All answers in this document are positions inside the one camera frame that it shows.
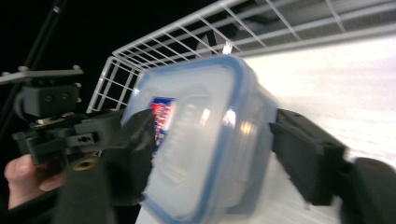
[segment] wire rack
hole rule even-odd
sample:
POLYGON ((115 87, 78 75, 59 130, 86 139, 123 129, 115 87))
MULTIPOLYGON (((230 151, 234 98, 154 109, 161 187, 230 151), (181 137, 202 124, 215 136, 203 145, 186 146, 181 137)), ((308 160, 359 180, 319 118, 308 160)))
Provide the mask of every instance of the wire rack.
POLYGON ((222 0, 113 51, 88 112, 123 108, 141 71, 219 54, 248 56, 396 30, 394 0, 222 0))

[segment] black pole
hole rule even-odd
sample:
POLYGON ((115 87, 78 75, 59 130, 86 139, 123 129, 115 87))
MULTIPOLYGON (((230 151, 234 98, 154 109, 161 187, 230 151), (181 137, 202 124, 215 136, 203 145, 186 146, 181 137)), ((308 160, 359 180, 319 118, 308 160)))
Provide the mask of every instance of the black pole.
MULTIPOLYGON (((35 39, 35 43, 32 46, 32 49, 29 52, 29 55, 24 63, 24 66, 28 67, 30 70, 36 70, 38 64, 42 58, 42 54, 45 51, 50 39, 53 35, 53 32, 56 28, 56 25, 64 14, 64 9, 68 0, 55 0, 51 9, 49 10, 49 14, 45 19, 40 32, 38 33, 37 38, 35 39)), ((3 110, 0 114, 0 142, 4 140, 5 134, 9 128, 11 121, 15 121, 17 117, 15 116, 15 112, 13 111, 14 99, 18 92, 21 90, 21 83, 14 84, 10 95, 7 98, 6 103, 4 104, 3 110)))

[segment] white surface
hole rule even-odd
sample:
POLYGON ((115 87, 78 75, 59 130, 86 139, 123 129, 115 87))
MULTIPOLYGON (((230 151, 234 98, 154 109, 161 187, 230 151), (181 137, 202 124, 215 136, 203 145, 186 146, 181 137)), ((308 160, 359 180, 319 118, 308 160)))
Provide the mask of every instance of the white surface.
MULTIPOLYGON (((348 157, 396 166, 396 35, 257 57, 246 62, 282 108, 303 114, 350 147, 348 157)), ((339 201, 304 207, 272 158, 257 215, 226 223, 339 223, 339 201)), ((142 211, 137 223, 155 223, 142 211)))

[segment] black background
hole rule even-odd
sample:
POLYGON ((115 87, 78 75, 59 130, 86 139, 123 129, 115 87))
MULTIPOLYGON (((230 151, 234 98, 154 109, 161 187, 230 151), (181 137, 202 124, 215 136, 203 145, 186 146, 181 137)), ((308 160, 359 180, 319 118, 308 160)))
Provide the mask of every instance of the black background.
MULTIPOLYGON (((215 0, 69 0, 37 70, 84 70, 82 103, 85 112, 106 58, 118 49, 172 21, 187 16, 215 0)), ((0 72, 16 72, 24 64, 37 34, 51 10, 53 0, 0 0, 0 72)), ((11 85, 0 86, 0 108, 11 85)), ((7 133, 24 131, 25 124, 13 122, 7 133)), ((9 138, 0 143, 0 169, 19 156, 9 138)), ((0 208, 7 208, 7 181, 0 178, 0 208)))

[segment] screw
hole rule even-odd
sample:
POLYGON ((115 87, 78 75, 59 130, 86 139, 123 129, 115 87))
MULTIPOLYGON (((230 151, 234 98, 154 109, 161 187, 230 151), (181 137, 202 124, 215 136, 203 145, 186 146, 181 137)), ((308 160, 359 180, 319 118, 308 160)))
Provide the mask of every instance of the screw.
POLYGON ((86 159, 84 161, 79 161, 73 166, 73 170, 75 171, 85 171, 95 167, 97 164, 97 160, 94 159, 86 159))
POLYGON ((67 93, 67 92, 65 92, 65 93, 62 94, 61 98, 62 98, 63 100, 68 100, 68 99, 70 98, 70 94, 67 93))
POLYGON ((59 14, 59 11, 60 11, 60 10, 61 10, 61 9, 60 9, 59 7, 54 7, 54 8, 53 8, 53 11, 56 12, 56 13, 58 13, 58 14, 59 14))
POLYGON ((44 97, 44 102, 46 102, 46 103, 52 103, 52 101, 53 101, 53 96, 51 96, 51 95, 46 95, 45 97, 44 97))
POLYGON ((29 68, 26 67, 26 66, 19 66, 19 67, 18 67, 18 71, 20 71, 20 72, 27 72, 27 71, 29 71, 29 68))

